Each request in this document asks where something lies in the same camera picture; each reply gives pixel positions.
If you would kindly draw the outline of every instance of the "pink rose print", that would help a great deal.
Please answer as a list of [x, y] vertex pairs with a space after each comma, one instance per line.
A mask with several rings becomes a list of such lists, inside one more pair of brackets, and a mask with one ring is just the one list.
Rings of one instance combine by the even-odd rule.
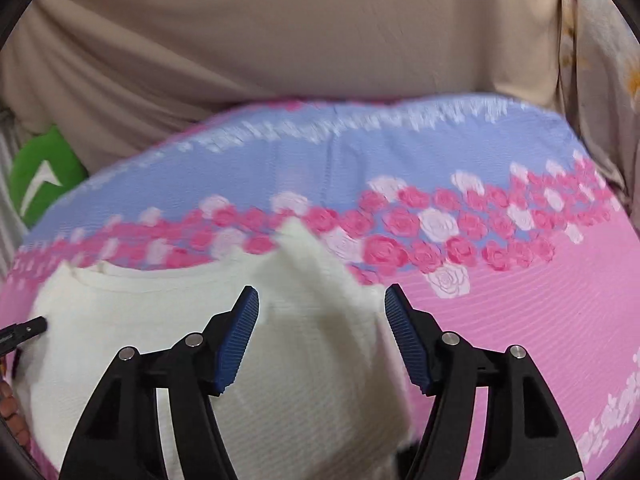
[[542, 176], [542, 185], [545, 187], [553, 187], [556, 184], [556, 180], [551, 175]]
[[280, 229], [282, 227], [282, 224], [284, 224], [287, 218], [290, 218], [295, 215], [296, 215], [295, 211], [291, 209], [283, 209], [281, 212], [276, 213], [275, 215], [269, 216], [269, 219], [267, 220], [267, 225], [269, 226], [269, 229], [274, 229], [274, 230]]
[[363, 260], [366, 264], [376, 266], [380, 274], [390, 276], [397, 268], [407, 264], [409, 255], [394, 238], [373, 235], [364, 242]]
[[265, 254], [273, 250], [276, 244], [267, 235], [255, 235], [244, 242], [242, 248], [249, 254]]
[[466, 212], [460, 213], [458, 227], [471, 240], [480, 240], [489, 232], [479, 216]]
[[454, 236], [446, 241], [447, 256], [455, 264], [473, 267], [476, 264], [476, 247], [465, 238]]
[[482, 249], [482, 258], [493, 270], [509, 270], [511, 268], [509, 251], [494, 240], [489, 240]]
[[526, 269], [533, 263], [533, 251], [525, 241], [509, 240], [507, 250], [509, 251], [509, 256], [523, 269]]
[[575, 194], [575, 198], [578, 202], [582, 202], [583, 204], [588, 204], [590, 202], [588, 195], [580, 190]]
[[533, 187], [542, 187], [544, 185], [542, 177], [537, 176], [533, 171], [529, 171], [529, 173], [527, 173], [527, 177], [529, 178], [529, 183]]
[[375, 213], [384, 209], [388, 205], [389, 202], [382, 193], [378, 193], [377, 191], [370, 189], [363, 191], [360, 200], [358, 201], [360, 209], [367, 213]]
[[554, 229], [564, 230], [566, 228], [566, 218], [562, 213], [551, 214], [551, 224]]
[[347, 270], [361, 285], [375, 285], [380, 283], [380, 278], [373, 270], [361, 270], [353, 265], [347, 266]]
[[484, 211], [486, 209], [486, 198], [473, 189], [469, 189], [466, 192], [465, 201], [475, 211]]
[[420, 219], [401, 207], [396, 207], [385, 213], [382, 217], [382, 223], [391, 234], [407, 238], [416, 237], [420, 229]]
[[[517, 177], [515, 178], [517, 179], [518, 182], [522, 183], [522, 181], [519, 178]], [[509, 197], [505, 192], [505, 190], [496, 186], [491, 186], [489, 184], [484, 186], [484, 190], [485, 190], [486, 199], [490, 204], [493, 204], [496, 207], [499, 207], [502, 209], [506, 209], [509, 206]]]
[[551, 230], [554, 228], [552, 216], [546, 211], [533, 209], [531, 211], [531, 216], [537, 229]]
[[211, 245], [212, 240], [213, 240], [212, 232], [207, 230], [201, 230], [201, 231], [197, 231], [191, 237], [191, 240], [189, 241], [189, 245], [197, 251], [204, 251]]
[[524, 198], [523, 192], [513, 191], [509, 193], [509, 202], [515, 205], [518, 209], [525, 210], [527, 205], [527, 200]]
[[252, 207], [240, 217], [240, 225], [249, 231], [260, 231], [266, 219], [267, 215], [264, 211]]
[[168, 269], [182, 269], [189, 267], [189, 252], [187, 249], [180, 247], [172, 248], [166, 259], [166, 267]]
[[571, 189], [572, 191], [578, 191], [580, 187], [580, 181], [575, 175], [572, 174], [558, 175], [556, 177], [556, 180], [558, 181], [558, 184]]
[[546, 262], [550, 262], [554, 259], [556, 248], [545, 237], [537, 236], [536, 238], [534, 238], [534, 240], [532, 240], [530, 246], [534, 253], [536, 253]]
[[398, 191], [398, 200], [404, 205], [424, 209], [429, 206], [429, 195], [415, 186], [408, 186]]
[[590, 227], [596, 223], [596, 219], [590, 211], [580, 211], [575, 214], [575, 219], [579, 225]]
[[327, 233], [338, 225], [338, 213], [333, 209], [324, 207], [312, 207], [303, 221], [316, 234]]
[[160, 220], [154, 227], [149, 228], [147, 235], [154, 239], [165, 238], [175, 242], [182, 238], [182, 226], [180, 224], [171, 224], [166, 220]]
[[229, 227], [238, 219], [236, 206], [228, 205], [213, 213], [213, 223], [218, 227]]
[[117, 259], [127, 260], [132, 266], [139, 266], [145, 259], [146, 247], [142, 245], [125, 245], [120, 244], [116, 252]]
[[593, 195], [596, 200], [602, 200], [604, 202], [605, 200], [610, 200], [613, 197], [613, 192], [608, 187], [604, 187], [602, 189], [594, 189]]
[[450, 189], [437, 189], [432, 198], [434, 205], [445, 211], [457, 211], [461, 207], [458, 196]]
[[516, 232], [516, 227], [513, 221], [503, 214], [492, 214], [489, 216], [489, 226], [500, 237], [507, 240], [513, 237]]
[[608, 222], [611, 220], [611, 212], [602, 204], [593, 209], [593, 217], [596, 222]]
[[524, 191], [527, 189], [527, 184], [515, 175], [509, 177], [509, 184], [512, 191]]
[[194, 227], [204, 220], [204, 213], [200, 209], [189, 211], [182, 219], [182, 225], [185, 227]]
[[430, 272], [435, 272], [442, 266], [444, 256], [442, 256], [437, 246], [428, 244], [422, 240], [414, 240], [411, 242], [409, 260], [420, 269], [420, 272], [429, 274]]
[[529, 196], [536, 206], [540, 208], [546, 207], [546, 197], [542, 193], [534, 191]]
[[366, 211], [347, 211], [340, 219], [340, 227], [351, 238], [362, 238], [373, 229], [376, 221], [373, 219], [373, 215]]

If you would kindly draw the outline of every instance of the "mattress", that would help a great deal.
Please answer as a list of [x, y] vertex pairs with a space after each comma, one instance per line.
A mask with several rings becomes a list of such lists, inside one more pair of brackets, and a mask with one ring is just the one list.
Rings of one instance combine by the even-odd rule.
[[[639, 418], [640, 242], [564, 119], [500, 96], [213, 117], [60, 199], [18, 251], [0, 326], [29, 317], [62, 260], [167, 269], [237, 246], [263, 254], [288, 216], [361, 283], [400, 283], [444, 330], [525, 346], [587, 478], [615, 457]], [[412, 388], [410, 402], [420, 436], [431, 401]], [[463, 480], [485, 411], [480, 393]]]

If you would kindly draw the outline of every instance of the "green cushion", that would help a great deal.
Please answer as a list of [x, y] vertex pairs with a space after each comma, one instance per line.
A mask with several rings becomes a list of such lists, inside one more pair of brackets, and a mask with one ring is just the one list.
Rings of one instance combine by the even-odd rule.
[[9, 175], [9, 196], [28, 228], [62, 195], [88, 177], [56, 126], [18, 152]]

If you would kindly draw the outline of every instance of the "bed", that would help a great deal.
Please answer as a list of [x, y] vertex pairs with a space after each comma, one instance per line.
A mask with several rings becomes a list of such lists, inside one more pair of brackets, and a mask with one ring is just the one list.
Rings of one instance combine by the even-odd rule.
[[[18, 252], [0, 297], [1, 306], [11, 304], [0, 306], [0, 325], [26, 319], [39, 284], [62, 258], [78, 266], [107, 259], [136, 268], [185, 267], [216, 258], [229, 245], [268, 251], [270, 230], [282, 216], [295, 214], [362, 283], [400, 282], [418, 306], [442, 325], [455, 324], [479, 346], [524, 340], [541, 356], [536, 361], [542, 361], [566, 412], [587, 478], [606, 475], [638, 421], [640, 396], [638, 327], [628, 321], [637, 296], [632, 270], [638, 240], [625, 213], [627, 207], [635, 219], [635, 173], [633, 157], [623, 156], [637, 142], [638, 94], [632, 85], [637, 22], [632, 1], [616, 1], [626, 4], [631, 28], [620, 25], [624, 21], [610, 0], [561, 0], [560, 109], [582, 144], [555, 113], [495, 95], [375, 106], [293, 101], [238, 108], [97, 172], [58, 202]], [[595, 24], [576, 10], [596, 4], [620, 25], [618, 42], [603, 43], [606, 35], [595, 34]], [[614, 84], [603, 96], [598, 84], [604, 69]], [[612, 123], [628, 141], [625, 146], [610, 145], [606, 132]], [[256, 148], [264, 142], [290, 146], [285, 151], [296, 156], [287, 160], [298, 160], [297, 150], [317, 160], [302, 166], [288, 162], [277, 176], [263, 174], [254, 181], [247, 161], [261, 160], [273, 169], [268, 157], [279, 154]], [[335, 153], [327, 155], [324, 145], [335, 145]], [[214, 170], [206, 164], [212, 157], [220, 162]], [[186, 158], [200, 180], [198, 173], [184, 171], [179, 161]], [[324, 180], [328, 160], [330, 175], [339, 176]], [[348, 162], [360, 170], [345, 169]], [[218, 177], [212, 178], [215, 171]], [[226, 179], [230, 173], [252, 184], [238, 194]], [[306, 179], [297, 178], [300, 174]], [[567, 206], [570, 216], [560, 215]], [[205, 248], [195, 247], [190, 240], [203, 225], [210, 239]], [[528, 276], [543, 283], [536, 290], [544, 292], [523, 310], [518, 295], [527, 290]], [[502, 288], [505, 296], [496, 304], [491, 291]], [[576, 296], [566, 300], [563, 290]], [[624, 307], [604, 312], [594, 299], [603, 295], [607, 303]], [[491, 331], [463, 316], [478, 304]], [[558, 312], [571, 325], [554, 323], [536, 338], [539, 331], [530, 327]], [[516, 322], [523, 314], [527, 323]], [[604, 350], [596, 351], [596, 338], [602, 338], [598, 348]], [[565, 346], [585, 358], [558, 364]], [[567, 377], [578, 372], [589, 377], [594, 370], [597, 380], [588, 388], [577, 382], [567, 388]], [[417, 433], [429, 408], [420, 400], [413, 403]], [[470, 455], [478, 452], [475, 444]], [[471, 469], [464, 474], [472, 478]], [[624, 478], [615, 467], [610, 474]]]

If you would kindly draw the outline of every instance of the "white towel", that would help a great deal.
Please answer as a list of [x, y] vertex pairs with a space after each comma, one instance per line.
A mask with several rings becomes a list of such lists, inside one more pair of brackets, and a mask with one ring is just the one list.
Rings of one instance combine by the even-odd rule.
[[[47, 317], [49, 329], [26, 345], [16, 381], [53, 465], [62, 465], [85, 403], [120, 348], [170, 348], [252, 285], [260, 295], [254, 333], [235, 383], [212, 398], [238, 478], [395, 478], [410, 417], [384, 289], [357, 284], [297, 219], [278, 241], [270, 254], [237, 250], [183, 270], [62, 264], [33, 313]], [[165, 462], [178, 479], [164, 390], [158, 399]]]

